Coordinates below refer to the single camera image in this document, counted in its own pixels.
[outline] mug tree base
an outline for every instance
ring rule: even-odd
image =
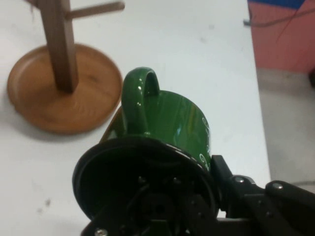
[[[54,133],[75,134],[103,124],[117,107],[121,74],[103,53],[76,45],[79,84],[73,93],[56,88],[46,46],[24,55],[13,67],[7,91],[15,109],[31,124]]]

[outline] green ceramic mug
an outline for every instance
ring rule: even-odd
[[[139,179],[150,186],[185,179],[194,183],[194,192],[213,206],[215,214],[209,139],[209,125],[193,102],[159,90],[152,69],[134,69],[124,81],[122,106],[100,143],[76,165],[75,197],[84,213],[94,219],[122,196],[127,200],[137,196],[142,186]]]
[[[177,147],[209,170],[210,130],[204,114],[187,98],[160,90],[150,68],[136,68],[127,74],[122,106],[100,142],[126,136],[152,138]]]

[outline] wooden post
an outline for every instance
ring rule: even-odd
[[[78,85],[70,0],[37,0],[58,90],[72,93]]]

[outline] gray floor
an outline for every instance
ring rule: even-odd
[[[315,193],[315,89],[304,74],[257,75],[271,179]]]

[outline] table surface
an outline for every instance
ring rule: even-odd
[[[45,44],[41,18],[22,0],[0,8],[1,235],[77,236],[89,222],[72,192],[80,156],[109,122],[81,135],[43,132],[23,120],[6,93],[8,74]],[[72,8],[102,3],[73,0]],[[212,154],[234,174],[270,181],[247,1],[128,0],[120,13],[77,19],[76,42],[109,55],[123,76],[153,68],[160,88],[186,96],[210,123]]]

